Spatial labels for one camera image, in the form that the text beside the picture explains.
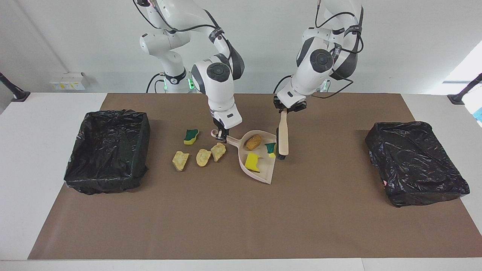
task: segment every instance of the brown table mat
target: brown table mat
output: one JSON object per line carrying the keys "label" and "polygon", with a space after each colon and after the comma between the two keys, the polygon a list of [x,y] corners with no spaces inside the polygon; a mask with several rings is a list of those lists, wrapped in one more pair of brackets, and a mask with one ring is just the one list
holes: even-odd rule
{"label": "brown table mat", "polygon": [[[236,95],[244,122],[275,132],[271,95]],[[250,179],[237,150],[196,165],[216,142],[204,95],[108,94],[102,109],[147,112],[149,171],[142,185],[87,196],[62,187],[29,259],[482,257],[482,236],[460,200],[392,206],[368,157],[374,122],[413,117],[400,95],[311,98],[288,115],[290,155],[271,185]],[[183,145],[186,129],[198,141]],[[171,159],[191,153],[184,172]]]}

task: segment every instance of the black stand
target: black stand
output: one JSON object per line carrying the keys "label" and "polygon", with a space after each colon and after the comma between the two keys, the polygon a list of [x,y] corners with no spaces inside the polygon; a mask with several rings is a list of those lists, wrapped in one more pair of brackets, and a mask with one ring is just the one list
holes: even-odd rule
{"label": "black stand", "polygon": [[455,95],[447,95],[447,97],[449,97],[449,100],[454,104],[454,105],[464,105],[464,102],[462,102],[462,97],[469,93],[469,91],[474,88],[477,84],[479,84],[480,82],[482,81],[482,73],[479,74],[479,76],[477,76],[476,79],[474,79],[474,81],[470,82],[465,88],[464,90],[462,90],[462,92],[460,92],[459,94],[455,94]]}
{"label": "black stand", "polygon": [[13,93],[12,102],[23,102],[30,95],[29,91],[23,91],[21,88],[14,85],[1,72],[0,81]]}

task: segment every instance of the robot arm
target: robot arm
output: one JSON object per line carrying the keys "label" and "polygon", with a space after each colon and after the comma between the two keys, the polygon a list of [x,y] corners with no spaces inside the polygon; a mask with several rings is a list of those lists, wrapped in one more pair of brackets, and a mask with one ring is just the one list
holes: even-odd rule
{"label": "robot arm", "polygon": [[[220,133],[216,139],[223,142],[229,134],[229,129],[240,124],[242,117],[234,103],[234,80],[241,77],[244,72],[244,62],[240,54],[234,49],[226,38],[224,31],[217,24],[211,14],[199,7],[192,0],[137,0],[139,5],[146,6],[149,21],[156,27],[162,28],[166,36],[162,50],[148,50],[149,54],[159,59],[167,58],[167,66],[176,67],[174,73],[183,70],[182,59],[171,52],[171,49],[180,47],[189,42],[190,37],[182,36],[188,31],[197,31],[208,36],[209,40],[219,54],[199,61],[192,67],[192,76],[195,87],[208,96],[208,104],[214,123]],[[141,37],[141,46],[150,48],[147,36]]]}
{"label": "robot arm", "polygon": [[325,79],[346,79],[356,68],[361,41],[361,0],[324,0],[325,23],[303,33],[303,46],[296,58],[298,70],[277,98],[281,108],[299,106],[315,93]]}

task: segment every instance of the bin lined with black bag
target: bin lined with black bag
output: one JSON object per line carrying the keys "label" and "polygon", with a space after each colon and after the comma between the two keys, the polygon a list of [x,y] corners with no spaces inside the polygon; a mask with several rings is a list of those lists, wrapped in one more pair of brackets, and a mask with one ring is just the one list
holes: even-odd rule
{"label": "bin lined with black bag", "polygon": [[64,180],[84,194],[136,188],[146,173],[150,126],[146,113],[90,112],[80,125]]}
{"label": "bin lined with black bag", "polygon": [[470,193],[426,122],[375,123],[365,143],[396,207],[450,201]]}

